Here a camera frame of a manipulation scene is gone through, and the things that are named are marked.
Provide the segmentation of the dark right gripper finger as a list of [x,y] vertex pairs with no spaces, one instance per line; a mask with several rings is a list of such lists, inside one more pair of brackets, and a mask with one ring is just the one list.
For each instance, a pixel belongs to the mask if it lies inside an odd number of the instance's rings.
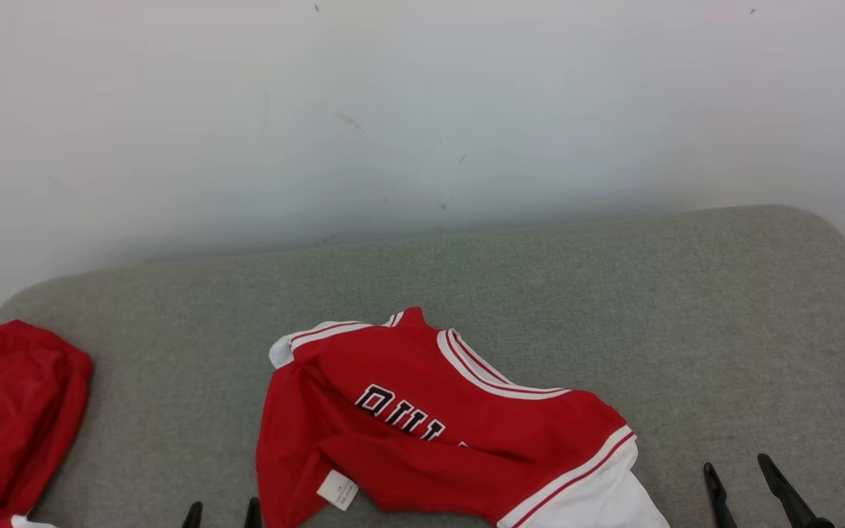
[[721,479],[711,462],[706,462],[702,467],[704,481],[709,498],[709,504],[713,512],[714,527],[718,528],[737,528],[737,523],[734,521],[730,508],[727,503],[727,491],[722,484]]
[[789,484],[788,479],[768,455],[758,454],[757,461],[766,485],[771,494],[781,502],[791,527],[824,527],[824,518],[816,515],[807,502],[802,500],[800,494]]

